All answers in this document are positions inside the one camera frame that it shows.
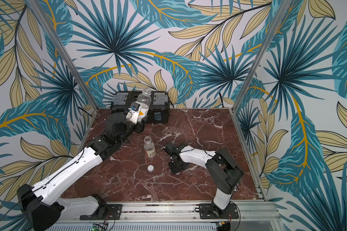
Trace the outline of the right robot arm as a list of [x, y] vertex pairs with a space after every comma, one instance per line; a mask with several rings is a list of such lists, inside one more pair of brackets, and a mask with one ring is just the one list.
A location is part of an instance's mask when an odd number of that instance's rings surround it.
[[172, 142], [168, 142], [163, 149], [170, 157], [168, 165], [172, 174], [185, 171], [190, 164], [194, 164], [207, 169], [215, 182], [217, 190], [212, 202], [199, 205], [202, 219], [224, 218], [235, 211], [229, 209], [231, 198], [244, 171], [226, 149], [205, 151]]

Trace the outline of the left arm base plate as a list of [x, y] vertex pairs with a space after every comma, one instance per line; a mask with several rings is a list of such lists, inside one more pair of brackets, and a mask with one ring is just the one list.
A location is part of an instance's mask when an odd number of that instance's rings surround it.
[[92, 215], [82, 215], [80, 220], [119, 220], [122, 212], [122, 204], [99, 205]]

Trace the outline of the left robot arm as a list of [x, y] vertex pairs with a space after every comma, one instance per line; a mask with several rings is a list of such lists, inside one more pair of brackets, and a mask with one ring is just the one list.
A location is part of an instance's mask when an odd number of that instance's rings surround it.
[[106, 218], [110, 212], [100, 196], [64, 199], [61, 195], [85, 173], [117, 152], [133, 132], [143, 132], [146, 121], [147, 116], [142, 112], [112, 114], [106, 120], [103, 133], [72, 160], [33, 186], [20, 186], [17, 190], [20, 210], [32, 229], [45, 231], [64, 218]]

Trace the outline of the large white label bottle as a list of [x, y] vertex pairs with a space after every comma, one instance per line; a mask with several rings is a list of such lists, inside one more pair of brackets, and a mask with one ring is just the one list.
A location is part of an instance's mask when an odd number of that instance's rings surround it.
[[136, 101], [140, 104], [140, 113], [138, 117], [138, 122], [140, 122], [142, 118], [147, 116], [151, 104], [151, 89], [143, 89]]

